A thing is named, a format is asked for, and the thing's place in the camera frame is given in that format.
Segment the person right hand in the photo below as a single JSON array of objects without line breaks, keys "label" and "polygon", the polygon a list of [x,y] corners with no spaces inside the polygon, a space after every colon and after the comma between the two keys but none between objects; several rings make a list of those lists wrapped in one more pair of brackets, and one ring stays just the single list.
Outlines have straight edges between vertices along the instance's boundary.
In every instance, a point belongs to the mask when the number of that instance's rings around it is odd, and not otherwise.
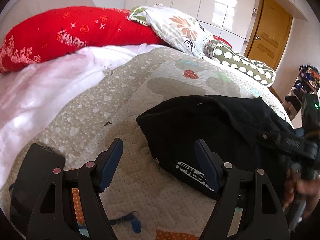
[{"label": "person right hand", "polygon": [[299,170],[289,169],[285,181],[285,193],[282,207],[287,208],[293,202],[296,194],[306,196],[306,213],[312,213],[319,201],[319,179],[304,180]]}]

